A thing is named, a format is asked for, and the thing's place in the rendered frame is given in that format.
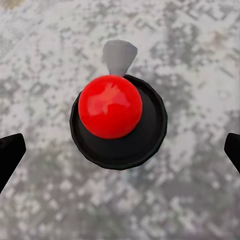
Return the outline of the pesticide atomizer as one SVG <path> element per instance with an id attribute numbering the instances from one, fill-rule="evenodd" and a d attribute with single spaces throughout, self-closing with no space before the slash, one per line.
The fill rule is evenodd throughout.
<path id="1" fill-rule="evenodd" d="M 137 48 L 115 39 L 103 45 L 109 75 L 90 81 L 72 105 L 69 125 L 78 150 L 103 169 L 139 167 L 160 149 L 168 128 L 162 97 L 126 74 Z"/>

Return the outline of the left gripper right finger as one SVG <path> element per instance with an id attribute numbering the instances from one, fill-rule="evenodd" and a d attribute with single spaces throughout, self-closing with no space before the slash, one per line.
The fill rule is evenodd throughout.
<path id="1" fill-rule="evenodd" d="M 226 137 L 224 151 L 240 173 L 240 135 L 229 133 Z"/>

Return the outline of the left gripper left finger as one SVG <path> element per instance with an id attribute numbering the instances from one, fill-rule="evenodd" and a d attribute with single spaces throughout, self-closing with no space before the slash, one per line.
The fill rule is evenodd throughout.
<path id="1" fill-rule="evenodd" d="M 26 152 L 26 144 L 21 133 L 0 138 L 0 193 L 17 168 Z"/>

